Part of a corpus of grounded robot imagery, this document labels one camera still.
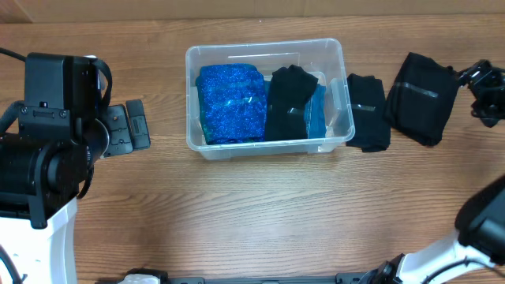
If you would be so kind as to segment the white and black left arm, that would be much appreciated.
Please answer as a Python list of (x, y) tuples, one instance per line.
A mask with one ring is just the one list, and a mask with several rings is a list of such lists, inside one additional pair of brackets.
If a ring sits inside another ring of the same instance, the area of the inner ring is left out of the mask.
[(1, 280), (75, 283), (77, 203), (100, 159), (151, 145), (143, 103), (110, 101), (94, 56), (30, 53), (24, 98), (1, 118)]

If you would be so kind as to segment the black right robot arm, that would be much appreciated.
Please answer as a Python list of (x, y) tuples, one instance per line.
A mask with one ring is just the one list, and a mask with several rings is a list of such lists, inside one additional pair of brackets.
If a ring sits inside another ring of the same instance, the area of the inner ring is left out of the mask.
[[(504, 119), (504, 70), (480, 60), (459, 72), (431, 58), (409, 54), (384, 110), (391, 126), (411, 138), (440, 135), (455, 96), (466, 86), (475, 98), (471, 114), (491, 128)], [(427, 248), (400, 254), (364, 273), (362, 283), (445, 283), (470, 271), (504, 264), (504, 179), (468, 199), (454, 229)]]

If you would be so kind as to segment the large black garment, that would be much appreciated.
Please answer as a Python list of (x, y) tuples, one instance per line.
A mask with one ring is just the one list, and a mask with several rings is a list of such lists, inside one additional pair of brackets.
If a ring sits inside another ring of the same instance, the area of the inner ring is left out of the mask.
[(408, 53), (388, 93), (384, 120), (424, 146), (436, 146), (459, 89), (455, 71), (432, 58)]

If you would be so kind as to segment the sparkly blue garment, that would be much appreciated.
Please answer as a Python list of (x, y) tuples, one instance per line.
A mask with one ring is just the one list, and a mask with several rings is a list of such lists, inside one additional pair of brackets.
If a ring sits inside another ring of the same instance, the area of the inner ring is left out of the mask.
[(263, 142), (267, 118), (264, 76), (254, 65), (207, 65), (196, 78), (206, 144)]

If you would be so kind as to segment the medium black garment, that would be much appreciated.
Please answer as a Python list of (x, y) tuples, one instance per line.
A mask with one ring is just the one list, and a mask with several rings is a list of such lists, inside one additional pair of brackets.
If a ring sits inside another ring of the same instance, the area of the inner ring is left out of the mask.
[(302, 140), (308, 134), (305, 106), (316, 91), (318, 79), (300, 66), (273, 72), (267, 97), (265, 140)]

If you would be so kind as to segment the blue denim jeans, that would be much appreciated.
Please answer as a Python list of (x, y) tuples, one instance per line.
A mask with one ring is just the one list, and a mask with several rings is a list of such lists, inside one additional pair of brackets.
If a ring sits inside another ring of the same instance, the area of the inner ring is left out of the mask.
[(304, 109), (282, 106), (281, 103), (267, 105), (265, 140), (302, 140), (324, 138), (326, 125), (324, 116), (324, 94), (326, 88), (320, 84)]

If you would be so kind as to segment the small black garment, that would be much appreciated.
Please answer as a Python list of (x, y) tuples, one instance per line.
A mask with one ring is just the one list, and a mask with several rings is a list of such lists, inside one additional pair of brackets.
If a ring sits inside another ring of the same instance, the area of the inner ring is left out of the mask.
[(355, 134), (346, 145), (363, 152), (387, 150), (391, 143), (391, 127), (383, 119), (386, 98), (382, 80), (351, 73), (347, 84)]

